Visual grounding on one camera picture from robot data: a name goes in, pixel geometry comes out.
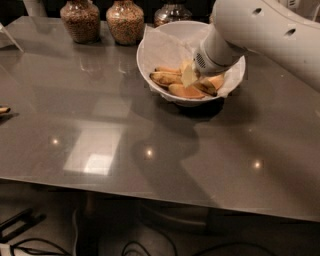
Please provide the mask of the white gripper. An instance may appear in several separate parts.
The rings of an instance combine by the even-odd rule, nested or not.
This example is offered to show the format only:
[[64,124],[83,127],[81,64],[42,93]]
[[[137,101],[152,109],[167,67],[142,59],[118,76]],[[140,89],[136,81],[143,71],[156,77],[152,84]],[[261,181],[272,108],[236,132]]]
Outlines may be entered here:
[[[241,48],[204,48],[199,46],[193,55],[195,69],[202,76],[220,74],[228,71],[245,54]],[[193,67],[192,59],[181,62],[181,81],[185,87],[198,80],[198,72]]]

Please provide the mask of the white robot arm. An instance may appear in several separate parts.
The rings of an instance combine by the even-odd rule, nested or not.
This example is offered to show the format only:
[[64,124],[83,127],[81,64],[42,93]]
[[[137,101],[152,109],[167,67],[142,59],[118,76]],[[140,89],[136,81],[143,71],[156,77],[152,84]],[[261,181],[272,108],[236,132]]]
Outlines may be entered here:
[[208,35],[193,53],[200,76],[229,70],[247,52],[261,54],[320,91],[320,24],[276,0],[216,0]]

